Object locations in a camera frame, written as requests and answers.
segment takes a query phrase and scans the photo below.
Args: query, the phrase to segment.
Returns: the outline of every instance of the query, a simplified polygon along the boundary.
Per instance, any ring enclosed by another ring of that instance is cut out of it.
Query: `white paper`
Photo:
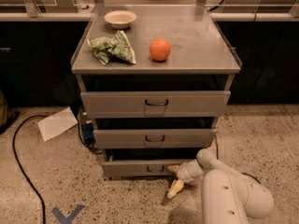
[[[37,125],[44,141],[47,141],[67,131],[77,123],[72,110],[68,107],[55,115],[42,119]]]

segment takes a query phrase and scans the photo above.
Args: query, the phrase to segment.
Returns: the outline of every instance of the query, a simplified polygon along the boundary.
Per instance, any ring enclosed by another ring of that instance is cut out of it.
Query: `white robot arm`
[[[205,224],[248,224],[248,217],[264,218],[274,208],[271,192],[252,178],[217,160],[206,148],[196,159],[169,166],[177,174],[167,194],[174,198],[185,183],[203,175],[202,206]]]

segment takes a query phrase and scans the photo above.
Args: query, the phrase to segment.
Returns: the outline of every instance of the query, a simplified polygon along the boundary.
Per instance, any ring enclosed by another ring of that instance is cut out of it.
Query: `floor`
[[[40,201],[15,161],[12,139],[23,120],[64,107],[16,108],[20,117],[0,138],[0,223],[41,223]],[[78,138],[76,126],[44,142],[33,118],[19,130],[21,165],[46,206],[47,223],[202,223],[202,177],[174,199],[164,196],[172,177],[103,177],[101,155]],[[228,105],[218,123],[220,160],[268,187],[275,209],[250,224],[299,223],[299,106]],[[215,142],[210,148],[216,153]]]

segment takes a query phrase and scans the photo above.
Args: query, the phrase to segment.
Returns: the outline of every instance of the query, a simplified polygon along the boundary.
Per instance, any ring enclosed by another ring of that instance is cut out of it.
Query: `orange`
[[[149,53],[153,60],[157,62],[165,61],[170,54],[170,45],[163,38],[154,39],[149,46]]]

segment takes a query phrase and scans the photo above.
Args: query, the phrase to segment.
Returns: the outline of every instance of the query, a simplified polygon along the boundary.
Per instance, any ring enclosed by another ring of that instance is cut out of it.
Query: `blue tape x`
[[[78,205],[77,208],[68,217],[65,217],[57,207],[53,208],[52,213],[56,216],[61,224],[72,224],[73,220],[83,208],[84,205]]]

